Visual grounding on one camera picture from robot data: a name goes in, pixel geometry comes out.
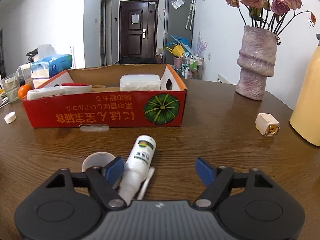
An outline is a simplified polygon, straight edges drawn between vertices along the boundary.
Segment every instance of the yellow bottle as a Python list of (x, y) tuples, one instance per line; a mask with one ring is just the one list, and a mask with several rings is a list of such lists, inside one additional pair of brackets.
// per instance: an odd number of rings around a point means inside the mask
[(320, 146), (320, 42), (309, 62), (290, 124), (308, 142)]

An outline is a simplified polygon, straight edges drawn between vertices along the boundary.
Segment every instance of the white spray bottle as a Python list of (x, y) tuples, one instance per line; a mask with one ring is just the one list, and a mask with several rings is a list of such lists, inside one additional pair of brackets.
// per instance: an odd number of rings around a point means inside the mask
[(119, 195), (129, 206), (138, 192), (141, 183), (147, 178), (156, 141), (148, 135), (141, 135), (124, 165), (124, 173), (120, 183)]

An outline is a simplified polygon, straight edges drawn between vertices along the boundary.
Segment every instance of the blue tissue pack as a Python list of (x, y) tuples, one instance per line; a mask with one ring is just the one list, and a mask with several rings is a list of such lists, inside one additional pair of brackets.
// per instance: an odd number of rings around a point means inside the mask
[(72, 55), (55, 55), (31, 64), (31, 78), (51, 78), (72, 67)]

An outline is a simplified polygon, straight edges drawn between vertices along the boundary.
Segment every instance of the cardboard box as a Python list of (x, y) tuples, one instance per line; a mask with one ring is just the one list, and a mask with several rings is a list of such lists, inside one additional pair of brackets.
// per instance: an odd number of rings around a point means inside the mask
[[(127, 74), (157, 74), (161, 90), (120, 91), (120, 78)], [(187, 87), (170, 65), (130, 64), (65, 70), (39, 88), (70, 82), (89, 83), (92, 92), (22, 100), (33, 128), (181, 125)]]

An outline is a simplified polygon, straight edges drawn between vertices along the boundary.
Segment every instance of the wood grain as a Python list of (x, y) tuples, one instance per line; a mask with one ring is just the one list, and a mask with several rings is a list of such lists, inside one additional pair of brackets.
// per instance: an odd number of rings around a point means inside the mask
[[(259, 167), (304, 207), (306, 223), (299, 239), (318, 240), (320, 151), (291, 128), (292, 110), (268, 92), (257, 102), (236, 94), (234, 85), (196, 80), (186, 80), (186, 85), (187, 103), (178, 128), (113, 128), (101, 133), (33, 129), (20, 102), (0, 109), (0, 238), (20, 239), (13, 222), (16, 207), (57, 169), (80, 171), (82, 161), (100, 151), (127, 158), (135, 139), (147, 134), (156, 140), (157, 149), (146, 199), (193, 202), (204, 190), (194, 168), (198, 156), (235, 171)], [(7, 125), (3, 118), (10, 111), (16, 111), (17, 120)], [(258, 132), (258, 113), (279, 120), (277, 136)]]

